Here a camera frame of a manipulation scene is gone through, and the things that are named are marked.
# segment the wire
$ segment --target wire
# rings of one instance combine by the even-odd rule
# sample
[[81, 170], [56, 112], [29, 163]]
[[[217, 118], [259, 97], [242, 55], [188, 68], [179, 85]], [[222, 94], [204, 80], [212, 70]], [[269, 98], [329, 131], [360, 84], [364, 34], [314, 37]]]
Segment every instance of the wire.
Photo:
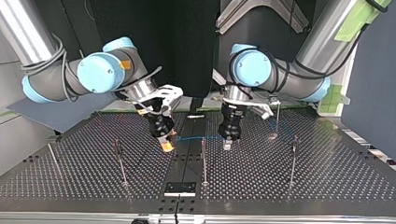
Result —
[[133, 104], [137, 104], [140, 105], [142, 108], [144, 108], [145, 110], [147, 110], [150, 114], [153, 115], [162, 115], [163, 114], [163, 108], [166, 108], [166, 106], [162, 107], [160, 111], [154, 111], [151, 108], [148, 108], [147, 106], [143, 105], [142, 103], [140, 103], [138, 100], [136, 100], [135, 98], [131, 97], [129, 94], [127, 94], [126, 92], [122, 92], [120, 91], [120, 93], [126, 97], [128, 97], [129, 99], [132, 100]]
[[118, 89], [116, 89], [116, 90], [114, 90], [114, 91], [122, 91], [122, 90], [125, 90], [127, 87], [130, 87], [130, 86], [134, 85], [134, 84], [135, 84], [136, 82], [138, 82], [138, 81], [141, 81], [141, 80], [143, 80], [143, 79], [146, 79], [146, 78], [149, 78], [149, 77], [152, 77], [152, 76], [156, 75], [157, 73], [161, 72], [161, 70], [163, 70], [163, 67], [162, 67], [162, 66], [158, 66], [152, 73], [147, 73], [147, 74], [145, 74], [145, 75], [139, 77], [138, 79], [135, 79], [134, 81], [132, 81], [132, 82], [130, 82], [130, 83], [128, 83], [128, 84], [125, 84], [125, 85], [121, 86], [120, 88], [118, 88]]
[[352, 54], [353, 50], [356, 48], [356, 46], [359, 43], [359, 40], [361, 39], [361, 35], [364, 33], [364, 31], [367, 29], [368, 24], [363, 25], [363, 27], [361, 27], [361, 32], [358, 34], [358, 36], [356, 37], [355, 41], [353, 42], [352, 47], [350, 48], [349, 52], [347, 53], [346, 57], [344, 58], [344, 60], [338, 65], [338, 67], [336, 67], [333, 71], [331, 71], [330, 73], [320, 73], [318, 71], [315, 71], [313, 69], [310, 69], [308, 67], [305, 67], [304, 65], [302, 65], [300, 62], [298, 62], [297, 60], [295, 61], [300, 67], [302, 67], [305, 71], [312, 73], [314, 75], [317, 75], [317, 77], [310, 77], [310, 76], [304, 76], [301, 74], [297, 74], [297, 73], [293, 73], [291, 72], [289, 69], [284, 68], [281, 64], [279, 64], [278, 62], [276, 62], [277, 66], [282, 69], [285, 72], [289, 72], [290, 75], [296, 76], [296, 77], [300, 77], [300, 78], [305, 78], [305, 79], [323, 79], [325, 77], [329, 77], [334, 75], [335, 73], [337, 73], [346, 63], [347, 60], [349, 59], [350, 55]]
[[289, 33], [290, 33], [290, 42], [289, 42], [289, 44], [290, 44], [290, 47], [291, 47], [291, 33], [293, 31], [291, 25], [292, 25], [292, 22], [293, 22], [293, 14], [294, 14], [294, 9], [295, 8], [296, 8], [296, 0], [293, 0], [293, 3], [291, 4], [290, 19], [289, 19], [289, 27], [290, 27], [290, 29], [289, 29]]
[[85, 7], [85, 11], [87, 12], [88, 16], [91, 18], [91, 20], [95, 21], [95, 18], [93, 16], [91, 16], [90, 11], [88, 10], [87, 7], [87, 0], [84, 1], [84, 7]]
[[243, 52], [248, 51], [248, 50], [257, 50], [257, 48], [247, 48], [247, 49], [242, 49], [242, 50], [239, 50], [238, 52], [236, 52], [236, 53], [233, 55], [233, 57], [231, 57], [231, 60], [230, 60], [230, 62], [228, 63], [228, 70], [229, 70], [229, 73], [230, 73], [231, 81], [233, 82], [233, 83], [231, 83], [231, 84], [234, 85], [234, 86], [236, 86], [242, 93], [244, 93], [244, 94], [248, 97], [249, 100], [252, 100], [253, 97], [252, 97], [247, 91], [245, 91], [245, 90], [242, 89], [242, 87], [245, 87], [245, 86], [244, 86], [244, 85], [241, 85], [241, 84], [238, 84], [238, 83], [235, 81], [235, 77], [234, 77], [234, 73], [233, 73], [233, 63], [234, 63], [235, 59], [236, 59], [239, 55], [241, 55]]
[[[76, 80], [78, 80], [78, 77], [70, 69], [70, 65], [67, 61], [67, 51], [64, 48], [64, 43], [57, 35], [55, 34], [52, 35], [58, 42], [58, 49], [55, 51], [55, 53], [48, 60], [33, 66], [23, 66], [21, 70], [25, 71], [28, 77], [36, 76], [39, 75], [44, 70], [46, 70], [47, 68], [49, 68], [51, 65], [53, 65], [56, 61], [58, 61], [62, 57], [61, 80], [62, 80], [62, 87], [64, 90], [64, 96], [70, 102], [75, 102], [78, 99], [79, 94], [75, 92], [73, 88], [69, 85], [65, 72], [67, 71]], [[76, 95], [76, 97], [72, 98], [70, 92], [73, 92], [73, 94]]]
[[220, 139], [221, 136], [193, 136], [193, 137], [179, 137], [177, 141], [188, 141], [194, 139]]

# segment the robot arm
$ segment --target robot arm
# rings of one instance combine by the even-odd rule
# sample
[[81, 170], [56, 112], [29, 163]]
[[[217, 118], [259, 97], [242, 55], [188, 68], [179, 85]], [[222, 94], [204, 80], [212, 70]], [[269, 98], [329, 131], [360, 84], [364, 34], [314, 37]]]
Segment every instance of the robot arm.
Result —
[[[253, 105], [253, 111], [263, 119], [273, 115], [267, 106], [254, 108], [250, 101], [252, 87], [283, 92], [306, 102], [318, 102], [325, 97], [331, 85], [329, 76], [344, 65], [367, 23], [381, 11], [372, 5], [373, 1], [367, 2], [364, 5], [361, 1], [330, 1], [293, 63], [276, 59], [255, 46], [233, 46], [221, 109], [224, 120], [219, 126], [224, 149], [241, 137], [239, 123], [248, 106]], [[371, 13], [356, 20], [363, 9]], [[345, 52], [348, 52], [345, 59], [339, 60]]]
[[31, 0], [0, 0], [0, 30], [21, 60], [27, 75], [26, 96], [37, 103], [76, 101], [80, 95], [123, 90], [164, 151], [171, 151], [171, 111], [183, 94], [171, 85], [157, 87], [130, 38], [107, 43], [103, 52], [68, 62], [61, 39], [50, 35]]

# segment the yellow tip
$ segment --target yellow tip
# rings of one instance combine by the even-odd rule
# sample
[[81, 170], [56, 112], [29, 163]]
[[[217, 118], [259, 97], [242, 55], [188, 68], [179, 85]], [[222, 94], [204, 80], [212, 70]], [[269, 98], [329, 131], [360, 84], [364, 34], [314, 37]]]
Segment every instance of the yellow tip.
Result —
[[161, 147], [163, 147], [164, 152], [171, 152], [174, 149], [170, 142], [161, 143]]

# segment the perforated metal plate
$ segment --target perforated metal plate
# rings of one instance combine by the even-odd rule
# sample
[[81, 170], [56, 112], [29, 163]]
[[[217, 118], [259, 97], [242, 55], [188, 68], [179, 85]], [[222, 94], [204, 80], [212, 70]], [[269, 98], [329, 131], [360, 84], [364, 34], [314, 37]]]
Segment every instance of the perforated metal plate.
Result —
[[[206, 135], [216, 135], [221, 122], [220, 113], [208, 113]], [[232, 150], [207, 139], [209, 186], [201, 186], [196, 213], [396, 216], [396, 173], [329, 121], [305, 109], [283, 110], [271, 140], [275, 126], [275, 119], [247, 113]], [[290, 183], [294, 135], [301, 148]]]
[[[184, 118], [185, 114], [174, 116], [179, 133]], [[115, 159], [116, 138], [123, 148], [127, 188], [122, 185], [120, 164]], [[113, 202], [127, 204], [121, 211], [128, 212], [131, 205], [139, 203], [138, 212], [159, 212], [173, 153], [163, 153], [144, 118], [99, 114], [53, 149], [59, 168], [48, 151], [28, 158], [20, 172], [0, 185], [0, 200]]]
[[[180, 142], [181, 159], [173, 158], [162, 153], [143, 118], [103, 114], [54, 148], [62, 175], [44, 150], [1, 176], [0, 211], [396, 217], [396, 174], [310, 110], [282, 110], [276, 140], [269, 138], [274, 119], [248, 113], [241, 122], [242, 139], [231, 151], [213, 138], [222, 121], [220, 112], [207, 113], [206, 120], [185, 122], [185, 117], [174, 115], [177, 130], [188, 133], [185, 137], [210, 136], [208, 186], [201, 185], [202, 160], [189, 163], [182, 158], [198, 156], [200, 139]], [[290, 143], [295, 134], [301, 149], [291, 185]], [[128, 189], [114, 159], [116, 137], [125, 148]], [[195, 198], [163, 197], [167, 181], [183, 180], [197, 183]]]

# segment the light blue joint cap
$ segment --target light blue joint cap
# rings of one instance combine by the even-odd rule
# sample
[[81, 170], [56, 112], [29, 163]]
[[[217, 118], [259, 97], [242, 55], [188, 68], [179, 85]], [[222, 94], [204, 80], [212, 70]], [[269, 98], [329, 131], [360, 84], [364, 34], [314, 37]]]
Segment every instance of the light blue joint cap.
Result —
[[[232, 54], [242, 49], [256, 48], [251, 45], [233, 45]], [[247, 50], [233, 61], [235, 79], [247, 87], [257, 87], [271, 76], [271, 61], [258, 50]]]
[[98, 52], [79, 62], [78, 80], [88, 91], [103, 93], [114, 91], [125, 79], [125, 70], [116, 56]]
[[136, 47], [134, 46], [134, 43], [132, 43], [132, 40], [129, 37], [125, 36], [115, 39], [111, 42], [108, 42], [103, 46], [102, 50], [103, 52], [110, 52], [111, 50], [121, 49], [121, 48], [136, 48]]
[[45, 98], [44, 96], [40, 95], [38, 92], [33, 89], [33, 87], [30, 85], [29, 77], [24, 77], [22, 79], [22, 86], [23, 86], [23, 92], [25, 95], [31, 99], [32, 101], [39, 103], [39, 104], [44, 104], [44, 103], [54, 103], [56, 101], [49, 100]]
[[239, 51], [241, 51], [242, 49], [251, 49], [251, 48], [257, 48], [256, 46], [253, 45], [245, 45], [245, 44], [234, 44], [233, 48], [231, 49], [231, 54], [235, 54]]
[[326, 96], [327, 90], [330, 88], [330, 84], [331, 84], [330, 78], [329, 77], [324, 78], [321, 86], [319, 87], [319, 89], [317, 89], [314, 92], [314, 94], [312, 94], [312, 95], [310, 95], [310, 96], [308, 96], [308, 97], [306, 97], [304, 99], [301, 99], [301, 100], [302, 101], [306, 101], [306, 102], [318, 102], [318, 101], [320, 101], [321, 99], [323, 99], [323, 97]]

